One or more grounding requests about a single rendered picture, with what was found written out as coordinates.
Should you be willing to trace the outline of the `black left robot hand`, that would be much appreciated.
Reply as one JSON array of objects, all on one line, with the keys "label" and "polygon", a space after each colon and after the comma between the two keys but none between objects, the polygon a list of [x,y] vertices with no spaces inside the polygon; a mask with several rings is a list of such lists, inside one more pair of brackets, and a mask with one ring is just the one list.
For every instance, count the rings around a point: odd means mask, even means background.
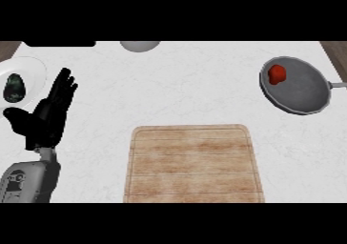
[{"label": "black left robot hand", "polygon": [[26,151],[54,148],[57,145],[75,88],[71,70],[63,68],[53,80],[47,97],[40,100],[32,112],[13,107],[3,110],[13,132],[25,137]]}]

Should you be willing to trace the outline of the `wooden cutting board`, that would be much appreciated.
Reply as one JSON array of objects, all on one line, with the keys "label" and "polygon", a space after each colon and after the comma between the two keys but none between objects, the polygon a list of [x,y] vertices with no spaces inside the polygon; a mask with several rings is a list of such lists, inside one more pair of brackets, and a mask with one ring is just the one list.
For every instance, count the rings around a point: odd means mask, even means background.
[{"label": "wooden cutting board", "polygon": [[262,203],[245,126],[142,126],[133,129],[127,203]]}]

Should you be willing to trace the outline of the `red bell pepper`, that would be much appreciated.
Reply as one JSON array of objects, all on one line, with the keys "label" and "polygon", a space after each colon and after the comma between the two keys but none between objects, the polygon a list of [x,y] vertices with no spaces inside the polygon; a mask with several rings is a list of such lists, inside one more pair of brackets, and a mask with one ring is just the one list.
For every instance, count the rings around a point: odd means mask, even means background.
[{"label": "red bell pepper", "polygon": [[279,65],[272,65],[267,70],[269,83],[276,85],[285,80],[285,69]]}]

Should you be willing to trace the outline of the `grey frying pan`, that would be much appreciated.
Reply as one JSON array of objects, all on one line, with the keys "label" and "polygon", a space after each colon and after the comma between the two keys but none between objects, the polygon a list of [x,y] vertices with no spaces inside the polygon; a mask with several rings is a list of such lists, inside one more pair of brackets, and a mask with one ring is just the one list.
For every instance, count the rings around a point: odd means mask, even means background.
[{"label": "grey frying pan", "polygon": [[[272,65],[285,69],[285,79],[275,85],[269,83]],[[278,56],[262,66],[259,87],[276,108],[296,115],[309,115],[328,106],[331,88],[347,88],[347,83],[330,82],[322,73],[302,59]]]}]

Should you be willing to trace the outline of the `dark green avocado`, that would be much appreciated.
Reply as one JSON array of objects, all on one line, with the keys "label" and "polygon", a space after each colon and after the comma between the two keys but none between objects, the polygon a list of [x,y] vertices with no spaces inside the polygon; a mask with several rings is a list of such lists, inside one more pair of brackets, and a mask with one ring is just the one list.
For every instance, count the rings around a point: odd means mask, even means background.
[{"label": "dark green avocado", "polygon": [[25,87],[22,78],[16,73],[11,73],[7,77],[3,98],[9,103],[17,103],[25,96]]}]

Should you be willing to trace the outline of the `white plate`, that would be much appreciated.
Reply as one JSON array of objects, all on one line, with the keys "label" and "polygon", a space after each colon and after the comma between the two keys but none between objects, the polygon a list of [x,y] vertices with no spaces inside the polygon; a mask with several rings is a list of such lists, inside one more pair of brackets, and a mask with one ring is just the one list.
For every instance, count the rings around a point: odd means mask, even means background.
[{"label": "white plate", "polygon": [[0,118],[7,107],[22,108],[37,96],[46,79],[46,67],[34,57],[0,62]]}]

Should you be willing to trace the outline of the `grey round bowl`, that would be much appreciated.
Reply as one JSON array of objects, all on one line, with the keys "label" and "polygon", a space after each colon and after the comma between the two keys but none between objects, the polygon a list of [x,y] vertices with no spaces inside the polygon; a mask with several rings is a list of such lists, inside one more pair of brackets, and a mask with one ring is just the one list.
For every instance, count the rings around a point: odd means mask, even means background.
[{"label": "grey round bowl", "polygon": [[121,41],[119,44],[127,51],[145,52],[158,45],[158,41]]}]

